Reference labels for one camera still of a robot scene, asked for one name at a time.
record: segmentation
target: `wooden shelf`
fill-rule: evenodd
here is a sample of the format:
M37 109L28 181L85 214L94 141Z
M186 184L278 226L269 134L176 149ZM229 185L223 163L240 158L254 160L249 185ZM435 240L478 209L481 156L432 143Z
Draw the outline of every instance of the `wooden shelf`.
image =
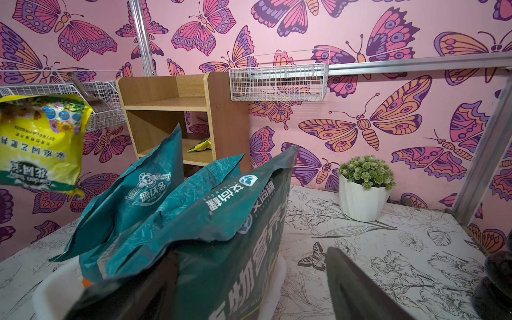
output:
M196 144L201 142L205 137L198 137L194 134L189 134L189 137L181 139L181 149L183 153L183 163L198 165L201 167L207 166L214 161L214 156L211 150L207 149L200 152L187 152L188 149L193 148ZM142 151L137 154L139 158L143 158L150 154L154 148Z
M207 111L205 97L175 97L125 105L126 110Z

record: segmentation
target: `purple butterfly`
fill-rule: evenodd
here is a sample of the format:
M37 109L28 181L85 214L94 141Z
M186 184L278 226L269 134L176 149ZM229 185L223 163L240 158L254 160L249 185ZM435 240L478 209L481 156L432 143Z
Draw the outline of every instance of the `purple butterfly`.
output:
M251 170L259 167L272 159L270 150L274 148L272 137L274 130L266 126L256 131L249 141L249 151L251 155Z
M117 43L97 26L80 20L70 21L72 14L67 11L62 16L60 14L57 0L18 0L12 18L37 33L48 33L53 27L55 32L62 30L57 42L64 52L77 61L89 50L99 54L117 51Z
M285 142L281 146L281 151L285 151L293 145L294 143ZM297 154L297 166L293 168L292 177L296 177L303 186L309 184L315 177L317 184L321 184L327 179L325 189L338 191L338 168L333 169L332 164L339 165L339 163L329 162L327 159L322 158L327 162L322 165L320 160L309 150L301 146L299 147Z

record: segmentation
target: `green bag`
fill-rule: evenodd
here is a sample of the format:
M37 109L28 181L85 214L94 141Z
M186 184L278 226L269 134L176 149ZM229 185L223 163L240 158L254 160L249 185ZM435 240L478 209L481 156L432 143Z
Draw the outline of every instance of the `green bag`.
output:
M50 261L65 261L85 252L99 257L120 234L155 212L182 182L183 155L178 124L150 154L139 159L106 191L91 200L64 253Z

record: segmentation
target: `yellow bag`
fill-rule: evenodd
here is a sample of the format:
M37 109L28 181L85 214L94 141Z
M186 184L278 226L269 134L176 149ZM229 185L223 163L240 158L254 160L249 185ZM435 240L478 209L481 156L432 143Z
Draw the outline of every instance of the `yellow bag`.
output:
M92 108L76 95L0 99L0 184L83 196L76 188Z

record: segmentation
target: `butterfly print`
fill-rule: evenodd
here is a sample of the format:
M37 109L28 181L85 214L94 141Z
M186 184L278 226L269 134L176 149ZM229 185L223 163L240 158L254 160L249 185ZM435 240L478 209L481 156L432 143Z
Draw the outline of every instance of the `butterfly print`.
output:
M493 39L494 44L491 46L490 49L488 49L487 46L481 43L480 41L468 35L458 32L443 32L440 33L434 40L434 47L436 48L437 53L439 53L440 56L456 56L489 52L508 52L512 51L512 41L509 42L507 45L503 45L502 43L511 32L512 30L510 30L507 34L503 36L503 38L501 38L499 44L496 44L496 39L494 38L493 35L491 35L488 32L479 31L478 33L487 34ZM446 79L449 85L456 86L468 80L477 71L478 69L446 70L444 72L444 78ZM489 83L492 80L495 72L496 68L485 69L485 83Z
M250 55L254 54L254 45L252 44L252 39L250 37L250 31L247 26L244 26L242 30L238 33L237 39L234 42L233 51L231 52L231 59L229 58L229 51L227 52L227 57L221 57L226 62L219 61L211 61L207 63L203 63L199 66L199 69L202 72L210 72L210 71L229 71L231 68L249 68L249 67L257 67L258 63L256 59L251 57Z
M47 214L56 212L67 201L71 201L70 207L72 212L83 212L92 198L107 190L108 187L110 187L112 183L117 180L117 178L119 178L119 175L117 174L103 173L90 176L82 182L80 182L81 178L78 179L77 186L80 190L83 191L83 197L68 196L66 194L41 191L29 187L24 187L24 189L36 193L32 214Z
M127 62L125 63L121 69L116 74L116 79L122 78L122 77L133 77L133 71L132 71L132 64Z
M110 127L106 127L105 134L103 134L103 129L87 132L83 137L83 155L86 156L94 151L93 154L95 156L100 154L100 163L105 163L112 159L112 153L119 156L127 145L132 144L130 135L113 137L122 131L123 126L119 126L112 131Z
M133 19L132 8L130 6L130 2L126 2L128 5L128 24L122 26L119 30L116 31L116 34L120 37L130 38L135 37L133 40L134 43L137 44L135 49L132 51L131 58L132 60L140 58L140 47L138 45L139 39L137 37L137 31L135 30L135 21ZM150 10L147 8L146 0L141 0L142 4L142 12L144 13L144 22L146 23L147 35L150 39L150 47L151 52L153 54L158 54L163 56L163 51L157 46L152 40L155 40L154 34L166 34L169 32L168 29L161 26L158 22L151 20Z
M313 245L312 255L302 258L297 263L298 266L313 267L318 271L325 271L325 253L320 242Z
M0 189L0 224L11 220L13 207L12 195L8 190Z
M489 253L496 252L505 245L506 236L501 230L486 229L484 232L481 232L480 228L474 223L470 223L467 228Z
M167 59L167 68L169 69L169 74L171 76L183 76L185 75L185 71L180 67L179 64L172 61L171 59Z
M270 150L274 148L272 137L274 130L263 127L256 131L249 140L249 152L251 156L251 170L265 164L272 159Z
M176 30L171 40L174 49L190 51L197 48L209 56L217 43L212 33L226 34L237 23L228 4L229 0L203 0L204 16L200 13L199 21L185 23Z
M32 48L16 32L0 22L0 65L3 77L0 77L0 84L24 84L24 83L62 83L71 82L67 72L49 71L53 66L43 67L41 60L37 57ZM88 82L94 79L96 72L84 68L61 68L60 70L76 70L74 74L81 82Z
M190 127L188 127L188 129L190 130L190 132L197 133L197 134L209 134L210 133L210 128L208 127L208 124L203 124L203 123L191 125Z
M414 40L412 36L419 31L419 28L413 27L412 23L406 24L403 19L406 13L407 11L400 12L398 9L391 7L378 20L366 46L366 56L368 56L369 61L413 58L415 52L412 51L412 47L405 47ZM330 65L366 62L366 56L361 53L362 39L363 35L361 35L361 47L357 52L352 49L348 41L345 42L356 53L356 57L337 47L315 46L311 59L315 60L316 63L329 63ZM396 79L406 77L407 72L384 73L383 75L390 79ZM363 76L368 80L371 79L369 74ZM358 78L358 75L330 76L327 80L327 86L336 96L346 98L349 94L355 93Z
M281 152L287 150L294 143L285 142L281 146ZM327 163L322 165L322 162L309 150L299 146L298 154L297 154L297 166L293 168L292 177L297 178L297 180L301 183L302 186L309 184L316 177L316 183L321 184L327 179L325 184L325 189L338 191L339 188L339 177L338 177L338 168L333 169L332 165L339 163L329 162L327 159L325 160Z
M51 234L52 232L59 230L60 226L56 222L46 220L42 224L35 226L34 229L39 231L39 235L31 243L39 241L42 238L46 237L47 235Z
M412 202L412 205L416 208L424 208L427 209L429 206L417 195L412 193L405 193L402 194L402 197L400 198L400 202L403 204L404 199L409 199Z
M339 17L343 8L357 0L320 0L330 16ZM259 0L252 6L251 14L260 24L273 28L286 14L278 26L278 35L286 37L291 32L306 33L308 14L318 15L318 0Z
M295 65L293 58L288 56L286 52L277 50L274 54L274 66L291 66ZM276 93L308 93L309 86L277 86ZM285 130L288 130L286 121L290 120L290 115L293 113L292 106L301 105L301 101L255 101L249 105L249 114L256 117L268 117L270 121L275 123L282 122L285 125Z
M481 103L482 101L461 104L453 113L450 123L451 141L459 143L459 147L465 148L471 153L475 152L489 120L484 113L478 112ZM410 169L425 168L424 171L429 176L445 177L448 181L464 178L467 169L461 165L462 160L450 151L466 160L471 160L473 156L455 147L453 143L440 139L435 131L434 134L436 138L425 139L436 140L441 145L440 147L424 146L398 150L392 153L393 160L391 162L403 161Z
M67 11L60 14L57 0L17 0L12 18L37 33L62 30L57 40L59 47L77 61L89 50L99 54L117 51L117 43L97 26L80 20L70 21L75 14Z
M387 98L369 119L365 118L368 103L365 106L365 111L355 117L348 115L346 112L341 112L355 118L357 123L317 119L303 121L298 124L298 127L319 139L328 140L325 146L334 152L343 152L350 149L357 139L357 128L359 128L362 130L362 137L367 144L378 151L379 139L375 131L370 128L371 125L373 124L376 128L391 135L406 135L415 132L421 125L422 118L421 115L410 114L418 110L429 92L431 84L432 77L429 75L407 82Z
M486 3L488 0L478 1L480 3ZM512 19L512 0L496 0L496 3L494 4L493 18L502 21Z
M444 204L446 207L451 207L455 203L456 198L457 194L451 194L448 197L439 200L439 203Z

